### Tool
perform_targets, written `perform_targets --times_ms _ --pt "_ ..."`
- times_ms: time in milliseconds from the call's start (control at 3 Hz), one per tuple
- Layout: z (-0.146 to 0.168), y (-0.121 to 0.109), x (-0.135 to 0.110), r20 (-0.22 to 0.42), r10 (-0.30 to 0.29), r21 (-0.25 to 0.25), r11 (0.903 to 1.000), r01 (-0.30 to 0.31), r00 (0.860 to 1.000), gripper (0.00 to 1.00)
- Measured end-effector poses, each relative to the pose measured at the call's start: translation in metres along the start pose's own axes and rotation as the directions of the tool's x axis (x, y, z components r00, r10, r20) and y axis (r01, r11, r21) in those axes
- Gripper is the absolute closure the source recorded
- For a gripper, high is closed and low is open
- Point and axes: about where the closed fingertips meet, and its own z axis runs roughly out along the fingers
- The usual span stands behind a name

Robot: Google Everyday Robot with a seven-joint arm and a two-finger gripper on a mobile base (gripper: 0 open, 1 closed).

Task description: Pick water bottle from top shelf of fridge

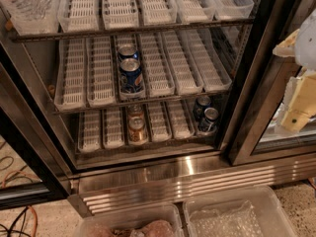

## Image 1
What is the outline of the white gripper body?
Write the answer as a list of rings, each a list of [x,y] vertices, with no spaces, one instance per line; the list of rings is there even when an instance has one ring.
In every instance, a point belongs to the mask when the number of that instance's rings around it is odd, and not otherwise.
[[[316,70],[316,9],[300,26],[294,45],[297,64]]]

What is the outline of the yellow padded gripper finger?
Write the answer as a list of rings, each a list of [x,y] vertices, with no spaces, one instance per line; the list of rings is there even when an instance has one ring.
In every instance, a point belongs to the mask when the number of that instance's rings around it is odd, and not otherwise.
[[[291,77],[283,104],[279,124],[287,131],[299,132],[316,115],[316,72],[306,71],[301,77]]]
[[[279,57],[294,57],[295,56],[295,43],[299,30],[292,32],[285,40],[279,43],[273,49],[273,55]]]

